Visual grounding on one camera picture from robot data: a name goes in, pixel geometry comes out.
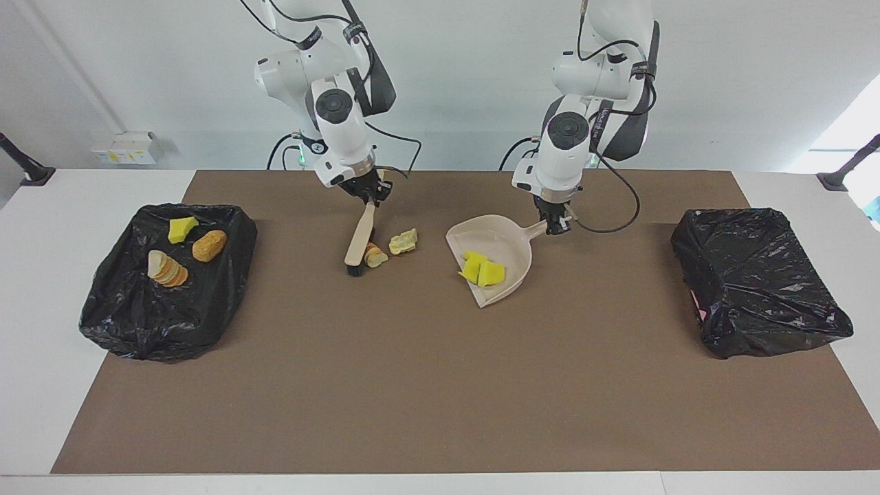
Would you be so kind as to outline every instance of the brown mat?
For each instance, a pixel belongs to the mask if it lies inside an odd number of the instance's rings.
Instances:
[[[199,172],[188,203],[258,220],[245,301],[201,358],[108,357],[53,472],[880,469],[880,433],[830,348],[722,361],[701,346],[671,224],[748,206],[732,176],[627,175],[642,220],[539,238],[523,286],[478,310],[444,234],[486,213],[534,221],[509,175],[397,181],[378,239],[416,226],[419,249],[353,279],[357,200],[311,174]],[[583,217],[626,219],[610,174],[585,183]]]

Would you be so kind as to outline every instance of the trash bag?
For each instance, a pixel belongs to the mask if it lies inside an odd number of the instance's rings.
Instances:
[[[690,210],[671,241],[716,356],[775,356],[853,335],[782,213]]]
[[[172,218],[199,225],[180,244],[168,241]],[[193,258],[192,246],[211,230],[226,232],[211,262]],[[215,344],[245,295],[257,227],[238,206],[162,204],[142,207],[98,266],[79,320],[80,332],[124,358],[194,358]],[[165,252],[189,270],[180,287],[147,277],[147,253]]]

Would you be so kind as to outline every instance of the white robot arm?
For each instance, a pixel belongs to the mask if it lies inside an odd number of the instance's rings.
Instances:
[[[316,2],[263,3],[268,28],[296,41],[297,48],[259,60],[254,78],[293,110],[307,163],[325,187],[339,185],[378,204],[392,184],[380,180],[374,168],[364,117],[388,111],[396,94],[363,23],[349,0],[342,0],[349,19],[322,15]],[[340,28],[348,45],[328,40],[322,26]]]
[[[598,49],[564,52],[554,64],[562,96],[547,109],[538,153],[517,164],[512,181],[534,195],[549,234],[571,229],[567,205],[594,155],[621,161],[639,152],[656,99],[651,0],[583,0],[581,27]]]

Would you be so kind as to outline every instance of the beige dustpan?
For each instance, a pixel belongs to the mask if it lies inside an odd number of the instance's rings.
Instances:
[[[476,251],[490,260],[506,267],[504,281],[498,285],[478,287],[467,284],[477,299],[477,306],[485,307],[507,297],[525,279],[532,266],[532,245],[530,240],[546,230],[546,221],[538,222],[528,228],[521,228],[513,220],[499,215],[484,215],[471,218],[455,225],[446,233],[458,266],[463,270],[465,251]]]

